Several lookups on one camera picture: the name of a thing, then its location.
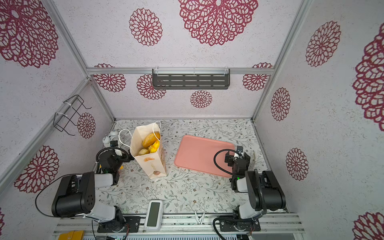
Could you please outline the printed paper bag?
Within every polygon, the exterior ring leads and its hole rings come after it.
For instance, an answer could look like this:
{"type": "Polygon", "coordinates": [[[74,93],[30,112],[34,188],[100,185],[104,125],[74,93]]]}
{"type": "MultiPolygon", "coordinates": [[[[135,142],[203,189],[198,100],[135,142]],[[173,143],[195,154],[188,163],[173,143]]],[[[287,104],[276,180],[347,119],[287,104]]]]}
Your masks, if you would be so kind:
{"type": "Polygon", "coordinates": [[[140,165],[142,170],[147,174],[150,179],[156,179],[167,176],[165,153],[162,143],[162,136],[160,138],[160,147],[157,152],[149,153],[146,155],[138,156],[138,152],[143,148],[142,141],[150,133],[159,132],[161,135],[162,124],[160,121],[155,121],[146,126],[138,126],[134,132],[131,133],[128,129],[119,131],[119,142],[129,148],[131,155],[135,158],[136,162],[140,165]],[[121,134],[128,132],[131,136],[131,143],[128,145],[123,142],[121,134]]]}

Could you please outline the yellow orange striped fake bread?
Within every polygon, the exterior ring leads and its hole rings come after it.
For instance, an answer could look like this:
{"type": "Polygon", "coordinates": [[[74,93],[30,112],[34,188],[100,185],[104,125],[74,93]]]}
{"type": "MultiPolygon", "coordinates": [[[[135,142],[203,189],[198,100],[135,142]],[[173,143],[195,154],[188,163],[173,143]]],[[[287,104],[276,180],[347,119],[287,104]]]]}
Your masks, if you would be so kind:
{"type": "Polygon", "coordinates": [[[159,147],[160,141],[156,140],[152,145],[149,146],[148,150],[150,151],[150,153],[155,153],[158,151],[159,147]]]}

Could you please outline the long baguette fake bread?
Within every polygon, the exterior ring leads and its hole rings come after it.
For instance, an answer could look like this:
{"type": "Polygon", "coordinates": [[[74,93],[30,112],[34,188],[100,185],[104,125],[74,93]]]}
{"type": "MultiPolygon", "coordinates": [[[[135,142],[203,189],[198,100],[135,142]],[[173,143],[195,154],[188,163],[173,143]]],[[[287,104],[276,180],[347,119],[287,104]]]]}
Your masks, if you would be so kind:
{"type": "Polygon", "coordinates": [[[142,141],[143,148],[148,148],[149,146],[153,145],[156,141],[160,140],[160,138],[161,135],[159,132],[150,133],[142,141]]]}

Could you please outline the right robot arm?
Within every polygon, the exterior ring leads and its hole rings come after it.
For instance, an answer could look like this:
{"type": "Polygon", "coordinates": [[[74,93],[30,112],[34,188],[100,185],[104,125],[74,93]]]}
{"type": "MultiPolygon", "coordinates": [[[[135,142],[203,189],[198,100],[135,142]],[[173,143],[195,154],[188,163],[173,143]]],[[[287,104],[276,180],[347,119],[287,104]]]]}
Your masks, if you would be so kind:
{"type": "Polygon", "coordinates": [[[226,152],[225,163],[232,168],[231,189],[236,193],[246,193],[249,197],[244,204],[233,210],[235,220],[255,220],[267,211],[286,208],[286,197],[272,171],[249,170],[251,157],[239,151],[226,152]]]}

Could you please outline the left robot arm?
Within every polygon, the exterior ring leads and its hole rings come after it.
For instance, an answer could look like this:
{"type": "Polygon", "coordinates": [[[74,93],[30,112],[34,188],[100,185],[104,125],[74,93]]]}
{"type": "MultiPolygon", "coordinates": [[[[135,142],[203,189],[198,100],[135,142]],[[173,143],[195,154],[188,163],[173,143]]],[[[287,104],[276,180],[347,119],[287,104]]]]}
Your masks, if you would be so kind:
{"type": "Polygon", "coordinates": [[[105,233],[129,232],[130,226],[121,209],[97,200],[96,190],[116,186],[123,163],[134,157],[129,151],[108,147],[96,155],[98,170],[83,174],[63,176],[52,203],[52,214],[57,218],[83,217],[98,223],[99,231],[105,233]]]}

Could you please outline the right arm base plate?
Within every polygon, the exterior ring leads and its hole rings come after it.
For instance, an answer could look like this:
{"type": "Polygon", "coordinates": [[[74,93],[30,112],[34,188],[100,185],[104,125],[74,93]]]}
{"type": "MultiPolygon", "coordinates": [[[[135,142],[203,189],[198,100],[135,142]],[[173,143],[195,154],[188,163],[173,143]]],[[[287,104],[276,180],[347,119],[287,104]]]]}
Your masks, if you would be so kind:
{"type": "Polygon", "coordinates": [[[252,234],[261,231],[258,220],[230,219],[225,217],[215,218],[212,222],[213,229],[220,240],[252,240],[252,234]],[[224,237],[222,233],[226,232],[246,232],[245,234],[236,234],[236,237],[224,237]]]}

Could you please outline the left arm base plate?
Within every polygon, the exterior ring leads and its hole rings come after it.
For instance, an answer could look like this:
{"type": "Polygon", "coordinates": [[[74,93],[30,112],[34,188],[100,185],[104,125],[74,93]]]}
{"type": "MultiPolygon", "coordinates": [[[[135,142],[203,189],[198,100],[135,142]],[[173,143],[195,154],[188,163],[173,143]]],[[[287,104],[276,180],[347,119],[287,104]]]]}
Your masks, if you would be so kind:
{"type": "Polygon", "coordinates": [[[138,216],[124,216],[120,220],[99,223],[97,233],[137,233],[140,221],[138,216]]]}

